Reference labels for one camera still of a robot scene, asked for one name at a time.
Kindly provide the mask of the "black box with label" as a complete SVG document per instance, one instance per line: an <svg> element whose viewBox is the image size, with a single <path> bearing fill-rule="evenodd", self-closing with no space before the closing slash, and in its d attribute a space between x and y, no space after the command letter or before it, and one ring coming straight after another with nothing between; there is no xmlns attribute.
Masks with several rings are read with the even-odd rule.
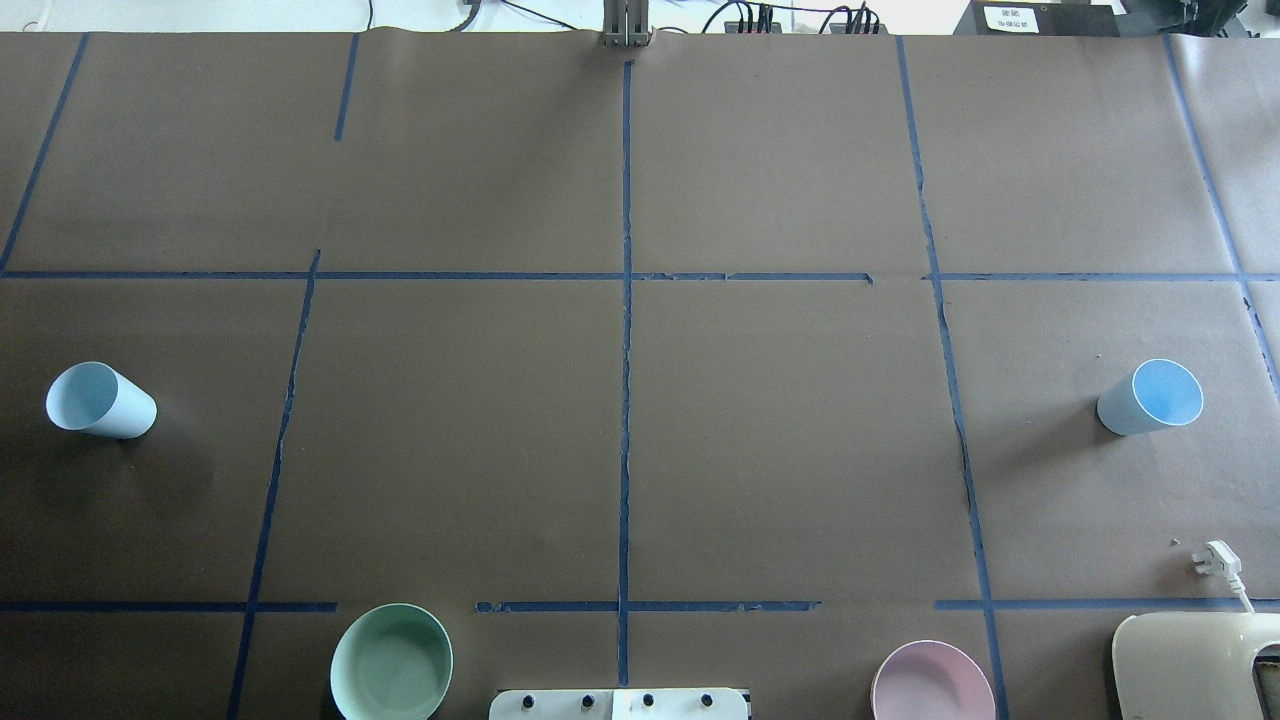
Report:
<svg viewBox="0 0 1280 720"><path fill-rule="evenodd" d="M1051 1L969 1L955 36L1119 37L1110 5Z"/></svg>

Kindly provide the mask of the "pink bowl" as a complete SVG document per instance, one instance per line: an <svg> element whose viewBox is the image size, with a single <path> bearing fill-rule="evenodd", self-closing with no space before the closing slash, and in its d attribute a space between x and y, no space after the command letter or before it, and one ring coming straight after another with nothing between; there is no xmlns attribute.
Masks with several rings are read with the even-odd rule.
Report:
<svg viewBox="0 0 1280 720"><path fill-rule="evenodd" d="M913 641L892 651L870 683L874 719L996 719L989 680L960 648Z"/></svg>

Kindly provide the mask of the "light blue cup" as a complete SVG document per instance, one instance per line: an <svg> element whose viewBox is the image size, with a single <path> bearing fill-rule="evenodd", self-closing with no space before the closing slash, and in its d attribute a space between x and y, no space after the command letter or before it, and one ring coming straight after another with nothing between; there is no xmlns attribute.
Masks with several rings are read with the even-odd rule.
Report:
<svg viewBox="0 0 1280 720"><path fill-rule="evenodd" d="M109 439L136 439L157 419L155 400L105 363L69 366L45 397L49 420L63 430Z"/></svg>

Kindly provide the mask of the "green bowl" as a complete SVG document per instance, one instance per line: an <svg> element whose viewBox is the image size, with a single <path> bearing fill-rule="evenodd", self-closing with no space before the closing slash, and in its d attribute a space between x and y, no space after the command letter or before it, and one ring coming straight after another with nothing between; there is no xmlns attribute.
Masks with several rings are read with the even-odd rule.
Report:
<svg viewBox="0 0 1280 720"><path fill-rule="evenodd" d="M454 651L426 609L387 603L339 638L329 685L343 719L430 719L451 687Z"/></svg>

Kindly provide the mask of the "aluminium profile post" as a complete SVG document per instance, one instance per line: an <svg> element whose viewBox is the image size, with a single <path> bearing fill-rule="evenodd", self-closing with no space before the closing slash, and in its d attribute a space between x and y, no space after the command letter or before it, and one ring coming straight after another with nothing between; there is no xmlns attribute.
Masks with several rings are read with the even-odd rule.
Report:
<svg viewBox="0 0 1280 720"><path fill-rule="evenodd" d="M607 47L645 47L652 41L648 0L604 0L602 44Z"/></svg>

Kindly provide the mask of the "white power plug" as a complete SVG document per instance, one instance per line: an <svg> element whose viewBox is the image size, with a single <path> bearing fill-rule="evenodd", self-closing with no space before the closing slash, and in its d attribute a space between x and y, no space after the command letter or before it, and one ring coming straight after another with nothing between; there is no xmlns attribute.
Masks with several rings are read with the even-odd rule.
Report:
<svg viewBox="0 0 1280 720"><path fill-rule="evenodd" d="M1231 588L1242 584L1242 560L1222 539L1208 539L1190 556L1193 570L1199 575L1221 577Z"/></svg>

